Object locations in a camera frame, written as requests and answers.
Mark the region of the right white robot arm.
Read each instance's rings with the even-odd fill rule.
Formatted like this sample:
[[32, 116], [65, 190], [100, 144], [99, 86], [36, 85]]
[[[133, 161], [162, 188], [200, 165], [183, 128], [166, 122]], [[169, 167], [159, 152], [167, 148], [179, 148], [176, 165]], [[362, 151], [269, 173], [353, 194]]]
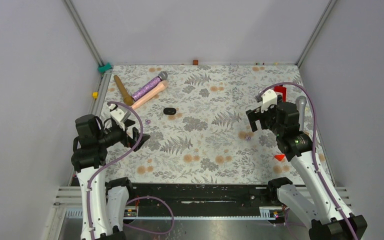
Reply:
[[356, 215], [344, 202], [329, 181], [316, 156], [313, 141], [300, 130], [300, 113], [294, 103], [280, 102], [266, 109], [247, 110], [251, 130], [257, 123], [276, 137], [278, 149], [303, 180], [311, 200], [308, 200], [286, 177], [267, 184], [267, 201], [273, 206], [288, 207], [306, 226], [312, 240], [360, 240], [368, 224], [362, 215]]

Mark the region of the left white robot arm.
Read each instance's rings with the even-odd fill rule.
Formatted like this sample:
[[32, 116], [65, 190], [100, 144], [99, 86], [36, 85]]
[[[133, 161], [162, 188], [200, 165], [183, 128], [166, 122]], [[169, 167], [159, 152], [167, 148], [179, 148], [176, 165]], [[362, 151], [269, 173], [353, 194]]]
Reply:
[[109, 120], [110, 127], [105, 127], [93, 114], [75, 120], [77, 137], [73, 141], [71, 163], [81, 192], [82, 240], [126, 238], [120, 211], [134, 202], [135, 192], [128, 177], [105, 180], [109, 166], [107, 149], [120, 143], [136, 152], [150, 138], [148, 134], [140, 134], [136, 127], [132, 128], [132, 136], [128, 135], [127, 130], [135, 121], [127, 113], [111, 113]]

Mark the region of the red square box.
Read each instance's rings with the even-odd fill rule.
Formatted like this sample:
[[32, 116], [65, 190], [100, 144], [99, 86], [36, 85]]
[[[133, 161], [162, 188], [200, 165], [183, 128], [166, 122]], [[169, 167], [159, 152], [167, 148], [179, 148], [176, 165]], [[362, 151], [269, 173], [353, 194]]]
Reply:
[[277, 85], [273, 88], [274, 92], [278, 95], [281, 96], [281, 99], [283, 102], [287, 100], [287, 88], [283, 85]]

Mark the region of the brown toy microphone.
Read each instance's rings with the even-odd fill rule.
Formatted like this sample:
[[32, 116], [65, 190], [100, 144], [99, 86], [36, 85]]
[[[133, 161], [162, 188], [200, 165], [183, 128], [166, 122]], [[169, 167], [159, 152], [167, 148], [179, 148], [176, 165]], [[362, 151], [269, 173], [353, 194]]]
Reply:
[[132, 106], [135, 103], [135, 100], [133, 97], [128, 93], [127, 89], [125, 88], [124, 84], [122, 83], [120, 77], [118, 75], [113, 76], [114, 82], [116, 86], [118, 87], [118, 90], [120, 91], [120, 94], [122, 96], [123, 102], [128, 105]]

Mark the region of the silver toy microphone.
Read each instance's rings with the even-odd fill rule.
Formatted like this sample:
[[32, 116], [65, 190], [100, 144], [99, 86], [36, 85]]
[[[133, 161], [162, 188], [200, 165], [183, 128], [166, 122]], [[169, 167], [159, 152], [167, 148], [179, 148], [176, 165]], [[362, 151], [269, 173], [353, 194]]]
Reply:
[[296, 104], [296, 108], [297, 108], [297, 110], [299, 112], [299, 119], [298, 119], [299, 130], [303, 131], [304, 130], [304, 126], [305, 126], [305, 115], [306, 115], [307, 97], [303, 96], [303, 95], [299, 96], [296, 99], [295, 104]]

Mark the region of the red triangle block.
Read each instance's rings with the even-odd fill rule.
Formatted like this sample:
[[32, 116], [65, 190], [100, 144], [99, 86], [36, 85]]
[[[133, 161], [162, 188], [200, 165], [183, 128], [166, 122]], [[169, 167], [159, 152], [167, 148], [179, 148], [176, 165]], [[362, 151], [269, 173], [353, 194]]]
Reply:
[[279, 161], [279, 162], [282, 162], [284, 159], [285, 159], [285, 155], [284, 154], [276, 154], [275, 156], [274, 156], [274, 158], [277, 160], [277, 161]]

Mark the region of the yellow small block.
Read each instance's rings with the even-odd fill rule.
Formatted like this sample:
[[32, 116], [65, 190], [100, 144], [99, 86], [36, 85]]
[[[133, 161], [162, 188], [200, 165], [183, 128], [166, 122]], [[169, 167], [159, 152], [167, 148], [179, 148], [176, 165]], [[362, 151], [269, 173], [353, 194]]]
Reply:
[[98, 92], [93, 92], [93, 93], [92, 93], [92, 97], [93, 97], [94, 99], [97, 99], [98, 96], [99, 96], [99, 93], [98, 93]]

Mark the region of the purple glitter toy microphone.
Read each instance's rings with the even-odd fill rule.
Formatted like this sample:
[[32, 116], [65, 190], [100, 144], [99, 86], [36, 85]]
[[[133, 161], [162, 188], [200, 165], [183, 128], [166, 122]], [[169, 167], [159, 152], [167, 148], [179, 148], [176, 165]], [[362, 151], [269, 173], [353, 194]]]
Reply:
[[146, 83], [132, 95], [133, 100], [135, 102], [138, 101], [145, 94], [154, 89], [161, 81], [165, 81], [167, 78], [168, 73], [166, 71], [161, 71], [156, 77], [151, 79], [148, 83]]

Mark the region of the pink toy microphone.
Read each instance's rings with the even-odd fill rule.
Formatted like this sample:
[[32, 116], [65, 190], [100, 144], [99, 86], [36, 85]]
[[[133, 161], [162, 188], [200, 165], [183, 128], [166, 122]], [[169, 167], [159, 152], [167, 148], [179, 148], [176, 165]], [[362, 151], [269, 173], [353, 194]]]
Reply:
[[136, 110], [137, 108], [144, 105], [146, 102], [151, 100], [154, 96], [162, 92], [168, 87], [169, 83], [167, 80], [161, 81], [159, 84], [157, 84], [153, 89], [151, 89], [149, 92], [147, 92], [144, 96], [139, 98], [131, 107], [133, 110]]

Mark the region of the teal corner bracket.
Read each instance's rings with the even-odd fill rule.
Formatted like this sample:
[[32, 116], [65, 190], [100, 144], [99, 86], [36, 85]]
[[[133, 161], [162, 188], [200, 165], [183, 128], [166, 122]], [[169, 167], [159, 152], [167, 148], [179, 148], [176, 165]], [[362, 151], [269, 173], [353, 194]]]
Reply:
[[105, 65], [98, 67], [98, 72], [103, 74], [112, 68], [113, 68], [112, 65], [109, 62], [107, 62]]

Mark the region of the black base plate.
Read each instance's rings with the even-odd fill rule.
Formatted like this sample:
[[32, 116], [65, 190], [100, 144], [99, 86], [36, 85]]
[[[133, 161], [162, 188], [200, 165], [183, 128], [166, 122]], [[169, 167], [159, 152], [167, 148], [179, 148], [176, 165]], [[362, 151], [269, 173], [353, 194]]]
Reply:
[[270, 218], [285, 207], [266, 185], [133, 183], [127, 177], [104, 184], [106, 191], [126, 187], [128, 207], [142, 218]]

